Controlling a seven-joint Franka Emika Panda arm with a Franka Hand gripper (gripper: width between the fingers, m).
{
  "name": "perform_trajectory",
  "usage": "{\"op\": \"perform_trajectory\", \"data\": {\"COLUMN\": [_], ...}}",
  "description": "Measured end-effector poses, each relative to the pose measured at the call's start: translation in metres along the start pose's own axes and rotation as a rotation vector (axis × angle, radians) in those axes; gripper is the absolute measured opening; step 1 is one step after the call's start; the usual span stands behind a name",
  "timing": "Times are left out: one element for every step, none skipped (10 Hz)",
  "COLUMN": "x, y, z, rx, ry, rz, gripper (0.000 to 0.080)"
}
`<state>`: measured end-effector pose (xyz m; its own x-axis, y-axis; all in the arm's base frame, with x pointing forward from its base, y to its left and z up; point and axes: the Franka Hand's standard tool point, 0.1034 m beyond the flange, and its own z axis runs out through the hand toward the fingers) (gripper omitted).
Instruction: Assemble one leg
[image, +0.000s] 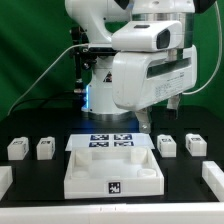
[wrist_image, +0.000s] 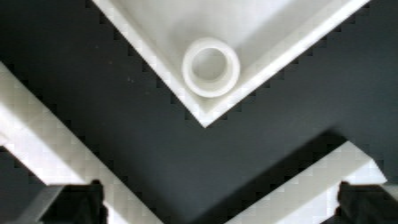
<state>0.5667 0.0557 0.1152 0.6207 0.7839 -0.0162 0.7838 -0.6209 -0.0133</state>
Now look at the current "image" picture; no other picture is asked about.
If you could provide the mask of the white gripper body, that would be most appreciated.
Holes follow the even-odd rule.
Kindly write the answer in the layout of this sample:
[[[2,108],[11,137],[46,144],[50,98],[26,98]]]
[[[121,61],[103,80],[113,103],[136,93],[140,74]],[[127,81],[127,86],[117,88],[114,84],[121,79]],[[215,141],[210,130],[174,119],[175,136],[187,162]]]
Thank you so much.
[[[138,111],[191,89],[197,79],[197,51],[167,61],[167,52],[119,52],[112,65],[112,95],[118,108]]]

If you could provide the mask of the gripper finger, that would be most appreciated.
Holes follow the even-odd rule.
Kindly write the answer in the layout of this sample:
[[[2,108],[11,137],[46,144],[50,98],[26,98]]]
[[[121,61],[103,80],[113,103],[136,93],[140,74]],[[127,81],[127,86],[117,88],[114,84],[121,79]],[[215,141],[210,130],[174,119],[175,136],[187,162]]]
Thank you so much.
[[[141,133],[149,134],[151,132],[151,121],[148,114],[148,109],[144,108],[135,113],[139,123],[139,131]]]
[[[181,95],[175,95],[168,99],[167,109],[168,110],[177,110],[180,104]]]

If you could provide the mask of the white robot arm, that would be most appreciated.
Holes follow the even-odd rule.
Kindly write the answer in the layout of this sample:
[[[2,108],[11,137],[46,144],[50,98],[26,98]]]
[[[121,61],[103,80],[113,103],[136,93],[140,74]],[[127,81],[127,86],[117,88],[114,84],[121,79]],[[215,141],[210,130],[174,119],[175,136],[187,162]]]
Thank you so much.
[[[74,39],[87,40],[76,53],[78,68],[92,71],[83,111],[111,120],[134,114],[143,133],[153,105],[166,100],[175,113],[197,80],[194,16],[216,1],[65,0],[79,25]]]

